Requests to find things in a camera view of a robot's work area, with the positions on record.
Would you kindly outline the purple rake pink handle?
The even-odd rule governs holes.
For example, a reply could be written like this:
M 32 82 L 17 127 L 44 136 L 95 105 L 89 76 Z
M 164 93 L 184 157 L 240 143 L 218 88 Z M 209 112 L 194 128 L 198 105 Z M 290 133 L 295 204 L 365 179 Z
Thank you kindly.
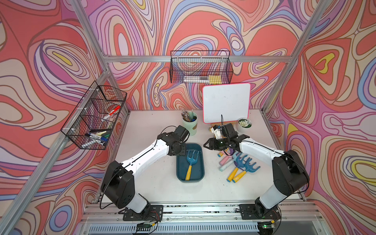
M 233 156 L 233 154 L 234 154 L 234 150 L 233 149 L 231 149 L 231 148 L 229 148 L 229 151 L 228 151 L 228 155 L 223 155 L 222 157 L 221 157 L 221 160 L 220 160 L 220 162 L 219 162 L 219 165 L 220 166 L 223 166 L 225 163 L 227 163 L 231 158 L 232 158 L 232 156 Z

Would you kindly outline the light blue rake white handle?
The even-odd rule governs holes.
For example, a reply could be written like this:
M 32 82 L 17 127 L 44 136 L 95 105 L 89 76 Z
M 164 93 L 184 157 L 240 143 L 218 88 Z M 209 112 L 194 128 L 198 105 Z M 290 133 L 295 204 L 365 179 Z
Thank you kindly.
M 229 160 L 226 164 L 224 164 L 223 166 L 221 166 L 221 167 L 219 168 L 219 171 L 223 172 L 223 171 L 226 170 L 229 166 L 231 166 L 233 163 L 234 163 L 234 160 L 233 160 L 233 159 Z

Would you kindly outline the teal storage box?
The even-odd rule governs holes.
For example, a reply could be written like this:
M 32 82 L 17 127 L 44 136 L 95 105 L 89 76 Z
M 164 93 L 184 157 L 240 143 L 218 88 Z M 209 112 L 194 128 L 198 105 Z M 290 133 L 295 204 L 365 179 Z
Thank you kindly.
M 195 183 L 204 178 L 203 151 L 199 144 L 187 144 L 186 154 L 176 157 L 176 176 L 183 183 Z

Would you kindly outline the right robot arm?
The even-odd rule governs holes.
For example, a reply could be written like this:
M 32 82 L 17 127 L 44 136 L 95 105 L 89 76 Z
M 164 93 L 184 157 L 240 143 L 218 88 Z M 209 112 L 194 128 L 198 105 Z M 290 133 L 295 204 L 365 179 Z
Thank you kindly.
M 215 125 L 210 132 L 214 137 L 204 143 L 206 149 L 221 151 L 230 148 L 251 155 L 272 168 L 272 186 L 254 203 L 252 212 L 257 217 L 264 218 L 268 212 L 276 210 L 279 203 L 309 185 L 309 174 L 295 151 L 274 149 L 245 134 L 239 135 L 231 123 Z

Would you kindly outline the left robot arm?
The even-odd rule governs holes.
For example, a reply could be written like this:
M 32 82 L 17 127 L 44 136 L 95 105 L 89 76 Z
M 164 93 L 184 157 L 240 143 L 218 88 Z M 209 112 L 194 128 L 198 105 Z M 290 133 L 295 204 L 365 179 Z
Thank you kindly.
M 189 136 L 189 131 L 179 125 L 173 132 L 160 133 L 150 146 L 134 157 L 121 163 L 111 162 L 100 187 L 102 197 L 107 197 L 118 209 L 129 209 L 144 218 L 151 212 L 150 203 L 136 193 L 136 178 L 162 157 L 185 155 Z

